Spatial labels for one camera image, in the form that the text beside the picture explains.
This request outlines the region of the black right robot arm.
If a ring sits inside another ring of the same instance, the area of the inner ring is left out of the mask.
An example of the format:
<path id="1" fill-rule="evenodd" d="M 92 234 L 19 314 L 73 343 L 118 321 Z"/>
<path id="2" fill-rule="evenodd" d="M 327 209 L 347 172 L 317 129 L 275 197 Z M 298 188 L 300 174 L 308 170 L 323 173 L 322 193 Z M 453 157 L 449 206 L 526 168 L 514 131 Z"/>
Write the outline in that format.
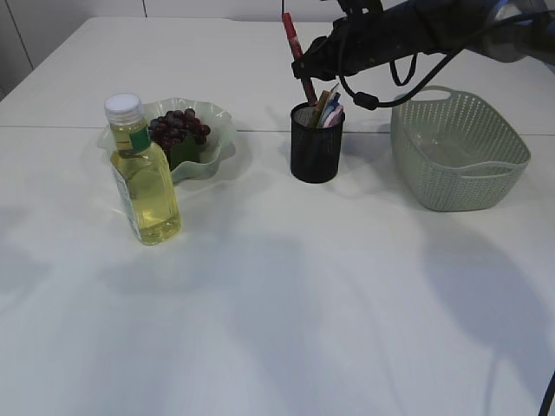
<path id="1" fill-rule="evenodd" d="M 554 14 L 542 1 L 405 1 L 333 23 L 292 63 L 298 78 L 332 81 L 407 56 L 458 47 L 498 62 L 554 62 Z"/>

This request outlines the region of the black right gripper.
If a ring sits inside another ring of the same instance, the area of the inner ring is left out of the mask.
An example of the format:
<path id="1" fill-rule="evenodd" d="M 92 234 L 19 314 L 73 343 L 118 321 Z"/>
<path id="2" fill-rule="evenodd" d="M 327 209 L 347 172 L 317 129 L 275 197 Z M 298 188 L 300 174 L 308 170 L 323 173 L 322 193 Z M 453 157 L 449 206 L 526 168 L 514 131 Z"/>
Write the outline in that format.
<path id="1" fill-rule="evenodd" d="M 291 64 L 299 79 L 333 81 L 418 53 L 434 53 L 438 39 L 417 1 L 384 9 L 380 1 L 341 1 L 346 17 L 317 37 Z"/>

